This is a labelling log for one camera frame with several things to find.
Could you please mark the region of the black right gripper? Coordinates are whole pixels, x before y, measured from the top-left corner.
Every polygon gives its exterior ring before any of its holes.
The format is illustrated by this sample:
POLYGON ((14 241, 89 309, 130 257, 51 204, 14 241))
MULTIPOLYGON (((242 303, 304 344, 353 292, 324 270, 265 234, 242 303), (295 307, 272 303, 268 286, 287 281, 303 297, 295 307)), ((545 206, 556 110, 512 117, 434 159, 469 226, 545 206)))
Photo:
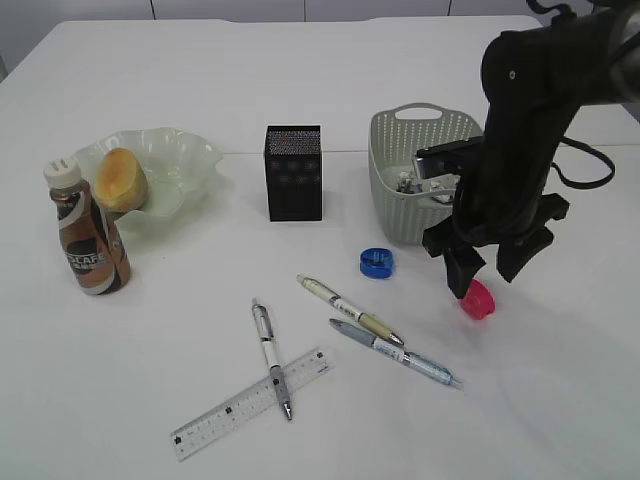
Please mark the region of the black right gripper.
POLYGON ((462 299, 486 265, 477 247, 499 246, 497 270, 511 283, 534 256, 552 244, 554 235, 546 223, 564 219, 569 203, 556 193, 543 195, 540 190, 510 199, 510 183, 482 193, 472 190, 463 175, 453 176, 457 188, 452 214, 425 229, 422 243, 431 257, 443 255, 447 285, 462 299))

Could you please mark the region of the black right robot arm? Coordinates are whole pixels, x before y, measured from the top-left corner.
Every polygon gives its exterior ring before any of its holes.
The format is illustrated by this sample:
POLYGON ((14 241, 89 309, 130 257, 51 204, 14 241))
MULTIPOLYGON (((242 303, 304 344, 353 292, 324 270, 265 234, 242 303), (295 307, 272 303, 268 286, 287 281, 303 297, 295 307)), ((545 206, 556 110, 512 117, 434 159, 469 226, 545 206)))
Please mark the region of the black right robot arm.
POLYGON ((443 258, 457 298, 484 265, 481 247, 497 246, 497 270, 509 281, 553 242, 547 224, 569 204, 544 187, 569 125, 583 106, 639 98, 638 3, 600 1, 584 17, 559 4, 547 27, 501 33, 484 53, 481 83, 483 133, 416 154, 422 176, 458 178, 450 217, 422 239, 443 258))

